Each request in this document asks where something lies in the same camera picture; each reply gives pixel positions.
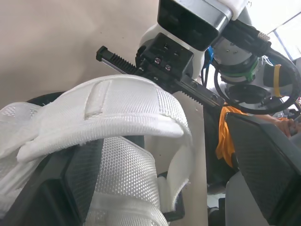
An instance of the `person's hand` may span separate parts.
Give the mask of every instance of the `person's hand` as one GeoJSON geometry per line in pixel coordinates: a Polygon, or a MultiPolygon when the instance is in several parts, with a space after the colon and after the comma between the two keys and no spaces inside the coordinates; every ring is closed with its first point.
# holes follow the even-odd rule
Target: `person's hand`
{"type": "Polygon", "coordinates": [[[300,128],[296,128],[295,126],[295,122],[293,119],[289,119],[289,120],[278,120],[276,119],[274,121],[274,124],[282,131],[284,132],[284,134],[287,136],[287,137],[291,137],[291,133],[290,133],[290,127],[293,127],[295,128],[297,131],[298,129],[300,130],[301,132],[301,125],[300,125],[300,128]]]}

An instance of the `beige wall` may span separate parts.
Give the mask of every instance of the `beige wall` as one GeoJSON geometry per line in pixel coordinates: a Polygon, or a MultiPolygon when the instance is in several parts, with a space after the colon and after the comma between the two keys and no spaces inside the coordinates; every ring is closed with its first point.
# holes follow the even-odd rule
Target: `beige wall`
{"type": "Polygon", "coordinates": [[[131,61],[158,0],[10,0],[0,7],[0,107],[116,73],[105,45],[131,61]]]}

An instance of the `orange cloth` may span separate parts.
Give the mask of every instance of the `orange cloth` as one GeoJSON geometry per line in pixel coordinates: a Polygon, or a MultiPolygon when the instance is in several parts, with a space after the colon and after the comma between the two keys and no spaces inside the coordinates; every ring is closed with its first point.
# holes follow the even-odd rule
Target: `orange cloth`
{"type": "Polygon", "coordinates": [[[223,107],[221,111],[219,128],[218,128],[218,146],[215,150],[215,153],[218,159],[224,158],[226,163],[231,167],[233,167],[231,161],[231,155],[235,152],[235,150],[228,129],[228,125],[225,122],[225,116],[227,112],[234,112],[234,113],[245,114],[245,115],[247,114],[242,113],[240,110],[231,106],[223,107]]]}

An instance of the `yellow band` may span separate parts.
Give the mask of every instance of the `yellow band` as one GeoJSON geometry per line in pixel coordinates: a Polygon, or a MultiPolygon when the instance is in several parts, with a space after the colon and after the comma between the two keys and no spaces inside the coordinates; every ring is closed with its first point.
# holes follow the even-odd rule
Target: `yellow band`
{"type": "Polygon", "coordinates": [[[275,65],[274,68],[274,90],[275,90],[275,96],[281,97],[280,90],[279,90],[279,72],[280,72],[281,65],[275,65]]]}

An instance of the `screw head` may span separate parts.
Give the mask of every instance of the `screw head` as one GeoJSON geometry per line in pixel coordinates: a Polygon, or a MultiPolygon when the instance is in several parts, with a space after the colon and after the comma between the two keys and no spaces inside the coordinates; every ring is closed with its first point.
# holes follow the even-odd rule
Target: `screw head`
{"type": "Polygon", "coordinates": [[[217,101],[217,96],[216,96],[215,94],[212,94],[211,99],[212,99],[213,101],[217,101]]]}
{"type": "Polygon", "coordinates": [[[160,64],[160,63],[161,63],[161,59],[160,59],[159,57],[156,57],[156,58],[155,58],[155,63],[156,63],[156,64],[160,64]]]}
{"type": "Polygon", "coordinates": [[[168,70],[168,71],[170,71],[171,70],[171,66],[170,65],[166,65],[165,69],[168,70]]]}
{"type": "Polygon", "coordinates": [[[191,83],[191,85],[192,85],[193,88],[198,87],[198,83],[197,83],[196,81],[193,81],[193,82],[191,83]]]}

